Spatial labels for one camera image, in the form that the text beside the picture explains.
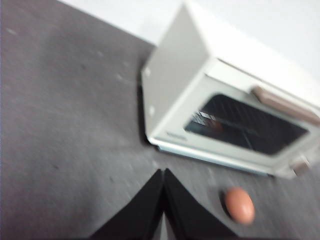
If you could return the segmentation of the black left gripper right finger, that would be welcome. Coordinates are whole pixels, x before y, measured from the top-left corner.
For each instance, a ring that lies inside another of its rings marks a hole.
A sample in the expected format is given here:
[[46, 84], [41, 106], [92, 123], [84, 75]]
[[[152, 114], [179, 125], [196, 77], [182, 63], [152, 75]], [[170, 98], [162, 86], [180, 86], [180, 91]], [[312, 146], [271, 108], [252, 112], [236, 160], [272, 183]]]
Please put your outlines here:
[[234, 240], [238, 236], [203, 207], [167, 168], [163, 174], [165, 213], [178, 240]]

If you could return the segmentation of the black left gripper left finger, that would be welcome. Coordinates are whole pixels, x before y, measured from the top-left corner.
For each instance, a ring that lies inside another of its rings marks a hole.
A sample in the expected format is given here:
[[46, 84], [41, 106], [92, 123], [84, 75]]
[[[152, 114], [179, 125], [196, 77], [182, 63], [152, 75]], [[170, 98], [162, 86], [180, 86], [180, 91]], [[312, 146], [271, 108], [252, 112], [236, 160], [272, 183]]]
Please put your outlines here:
[[149, 240], [162, 214], [163, 173], [151, 176], [132, 200], [94, 232], [91, 240]]

